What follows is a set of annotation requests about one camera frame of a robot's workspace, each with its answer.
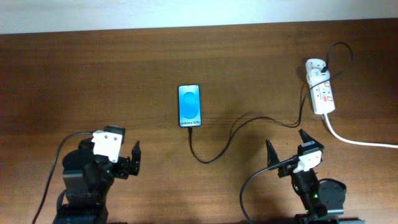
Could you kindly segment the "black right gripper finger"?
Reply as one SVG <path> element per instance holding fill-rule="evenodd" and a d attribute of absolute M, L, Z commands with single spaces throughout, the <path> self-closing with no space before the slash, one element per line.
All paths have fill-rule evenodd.
<path fill-rule="evenodd" d="M 266 149 L 267 149 L 267 167 L 278 168 L 280 165 L 280 160 L 269 139 L 266 139 Z"/>
<path fill-rule="evenodd" d="M 310 144 L 315 144 L 314 138 L 312 138 L 307 132 L 305 132 L 303 129 L 300 129 L 299 135 L 303 141 L 303 145 L 310 145 Z"/>

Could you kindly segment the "blue Samsung Galaxy smartphone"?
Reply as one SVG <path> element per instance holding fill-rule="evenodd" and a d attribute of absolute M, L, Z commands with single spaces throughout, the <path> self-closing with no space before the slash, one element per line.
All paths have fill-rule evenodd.
<path fill-rule="evenodd" d="M 178 87 L 179 126 L 190 128 L 201 126 L 200 86 L 180 85 Z"/>

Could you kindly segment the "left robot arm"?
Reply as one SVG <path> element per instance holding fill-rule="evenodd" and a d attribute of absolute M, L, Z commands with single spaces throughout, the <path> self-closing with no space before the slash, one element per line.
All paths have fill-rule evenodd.
<path fill-rule="evenodd" d="M 130 157 L 121 157 L 126 129 L 108 125 L 89 132 L 89 138 L 62 160 L 65 190 L 57 199 L 54 223 L 106 223 L 107 194 L 115 179 L 138 175 L 141 150 L 136 142 Z"/>

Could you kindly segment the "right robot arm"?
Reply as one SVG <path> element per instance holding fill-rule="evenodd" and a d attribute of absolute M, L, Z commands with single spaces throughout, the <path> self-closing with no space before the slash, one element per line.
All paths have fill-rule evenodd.
<path fill-rule="evenodd" d="M 343 204 L 347 186 L 335 179 L 319 179 L 314 168 L 322 163 L 324 145 L 312 138 L 303 129 L 299 131 L 303 141 L 296 155 L 280 161 L 270 140 L 266 141 L 267 168 L 278 170 L 280 178 L 289 176 L 295 193 L 306 210 L 297 214 L 295 223 L 364 223 L 358 218 L 343 218 Z"/>

